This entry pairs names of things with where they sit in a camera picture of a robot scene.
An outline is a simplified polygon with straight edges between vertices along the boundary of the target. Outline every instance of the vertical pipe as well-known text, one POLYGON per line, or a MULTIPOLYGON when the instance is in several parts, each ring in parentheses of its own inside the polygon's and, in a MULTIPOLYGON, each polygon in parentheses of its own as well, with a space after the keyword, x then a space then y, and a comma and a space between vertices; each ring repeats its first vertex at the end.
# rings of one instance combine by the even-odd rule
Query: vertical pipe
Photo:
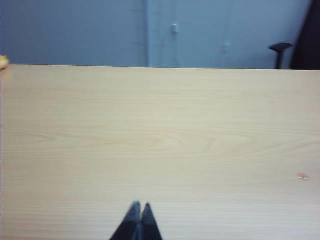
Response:
POLYGON ((151 55, 151 23, 150 23, 150 0, 145 0, 145 59, 146 66, 151 67, 152 55, 151 55))

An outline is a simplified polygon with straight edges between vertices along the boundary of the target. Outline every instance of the yellow object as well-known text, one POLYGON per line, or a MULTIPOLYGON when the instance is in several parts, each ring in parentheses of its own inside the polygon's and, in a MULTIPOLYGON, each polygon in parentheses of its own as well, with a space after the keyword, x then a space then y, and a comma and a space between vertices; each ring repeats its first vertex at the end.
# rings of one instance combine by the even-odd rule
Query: yellow object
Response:
POLYGON ((10 61, 7 58, 7 56, 1 55, 1 60, 0 60, 1 69, 5 69, 8 66, 9 62, 10 61))

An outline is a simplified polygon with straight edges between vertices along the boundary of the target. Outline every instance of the wooden table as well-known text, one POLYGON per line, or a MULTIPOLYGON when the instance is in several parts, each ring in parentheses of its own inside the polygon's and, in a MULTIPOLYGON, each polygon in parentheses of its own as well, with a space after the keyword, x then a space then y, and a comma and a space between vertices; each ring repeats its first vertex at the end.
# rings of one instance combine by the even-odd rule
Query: wooden table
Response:
POLYGON ((3 240, 107 240, 134 200, 165 240, 320 239, 319 71, 1 76, 3 240))

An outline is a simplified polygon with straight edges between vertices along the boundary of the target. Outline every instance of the wall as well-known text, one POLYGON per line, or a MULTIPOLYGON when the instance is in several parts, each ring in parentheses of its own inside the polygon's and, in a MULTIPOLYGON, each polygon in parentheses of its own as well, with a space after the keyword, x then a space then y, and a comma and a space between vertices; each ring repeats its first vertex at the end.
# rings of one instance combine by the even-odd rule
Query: wall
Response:
MULTIPOLYGON (((150 65, 272 69, 268 47, 297 41, 310 2, 150 0, 150 65)), ((143 67, 145 23, 145 0, 2 0, 1 54, 15 64, 143 67)))
POLYGON ((1 0, 1 54, 14 64, 145 63, 143 0, 1 0))
MULTIPOLYGON (((268 47, 294 44, 311 0, 157 0, 153 9, 155 67, 272 69, 268 47), (180 32, 171 32, 178 23, 180 32)), ((293 48, 284 56, 289 67, 293 48)))

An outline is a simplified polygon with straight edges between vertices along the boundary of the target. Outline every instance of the chair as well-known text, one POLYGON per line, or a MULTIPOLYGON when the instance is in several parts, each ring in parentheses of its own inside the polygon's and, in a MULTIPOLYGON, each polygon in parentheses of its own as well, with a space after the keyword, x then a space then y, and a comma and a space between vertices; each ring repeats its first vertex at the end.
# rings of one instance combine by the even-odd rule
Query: chair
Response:
MULTIPOLYGON (((274 69, 281 69, 283 55, 290 43, 282 42, 269 47, 277 53, 274 69)), ((290 68, 293 70, 320 70, 320 0, 313 0, 303 29, 297 41, 290 68)))

